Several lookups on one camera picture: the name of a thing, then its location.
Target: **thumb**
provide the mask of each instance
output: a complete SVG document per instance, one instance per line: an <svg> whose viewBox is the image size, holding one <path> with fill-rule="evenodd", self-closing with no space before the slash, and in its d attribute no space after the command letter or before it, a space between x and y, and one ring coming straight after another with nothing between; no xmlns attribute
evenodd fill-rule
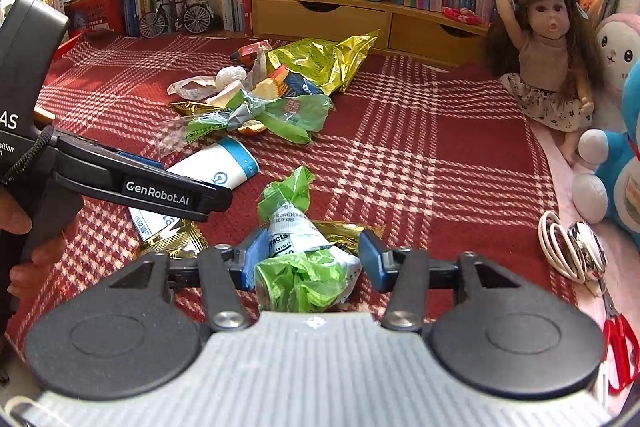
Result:
<svg viewBox="0 0 640 427"><path fill-rule="evenodd" d="M0 230L18 235L31 230L31 219L4 188L0 188Z"/></svg>

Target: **floral skirt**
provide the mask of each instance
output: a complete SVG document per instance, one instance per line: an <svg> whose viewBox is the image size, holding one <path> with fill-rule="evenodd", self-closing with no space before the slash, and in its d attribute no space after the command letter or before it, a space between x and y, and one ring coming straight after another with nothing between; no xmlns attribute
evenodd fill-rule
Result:
<svg viewBox="0 0 640 427"><path fill-rule="evenodd" d="M580 100L563 100L556 91L529 86L517 73L500 77L502 85L513 95L525 115L547 127L572 132L591 125L591 113L582 110Z"/></svg>

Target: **red plaid cloth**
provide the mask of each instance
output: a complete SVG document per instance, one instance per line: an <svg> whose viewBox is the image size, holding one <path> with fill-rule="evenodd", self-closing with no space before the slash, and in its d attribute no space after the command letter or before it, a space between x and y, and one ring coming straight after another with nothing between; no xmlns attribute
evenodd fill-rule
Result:
<svg viewBox="0 0 640 427"><path fill-rule="evenodd" d="M175 116L166 104L177 100L167 96L167 86L215 75L244 44L185 36L83 39L52 65L39 104L65 130L159 158L158 123ZM334 103L307 146L269 133L238 136L260 173L236 188L229 211L200 225L210 243L238 243L257 225L264 186L304 164L318 176L311 218L383 225L389 245L426 248L439 259L474 250L574 301L538 245L538 218L557 207L545 155L498 82L478 68L443 74L410 58L371 55ZM174 153L166 166L206 144ZM126 208L87 199L78 236L38 297L23 303L10 322L14 346L21 350L38 317L122 267L137 246ZM255 318L254 296L241 298ZM177 301L192 317L204 317L199 291L187 290ZM362 275L343 308L370 310L378 318L386 302ZM450 302L449 293L431 292L429 316L439 316Z"/></svg>

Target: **metal screw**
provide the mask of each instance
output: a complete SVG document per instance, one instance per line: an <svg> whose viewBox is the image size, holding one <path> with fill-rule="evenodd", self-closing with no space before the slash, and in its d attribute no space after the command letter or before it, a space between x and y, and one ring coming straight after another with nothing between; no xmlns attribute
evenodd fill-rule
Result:
<svg viewBox="0 0 640 427"><path fill-rule="evenodd" d="M412 312L390 312L387 322L396 328L411 328L418 323L417 317Z"/></svg>
<svg viewBox="0 0 640 427"><path fill-rule="evenodd" d="M213 322L220 328L234 329L244 324L244 317L238 312L220 312L213 317Z"/></svg>

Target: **bookshelf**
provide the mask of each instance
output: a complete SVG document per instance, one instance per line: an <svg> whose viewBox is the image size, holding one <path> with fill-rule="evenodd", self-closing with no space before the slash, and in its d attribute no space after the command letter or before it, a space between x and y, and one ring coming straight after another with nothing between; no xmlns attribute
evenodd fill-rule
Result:
<svg viewBox="0 0 640 427"><path fill-rule="evenodd" d="M487 26L470 26L441 13L367 0L253 0L257 37L340 41L379 30L378 51L455 68L482 57Z"/></svg>

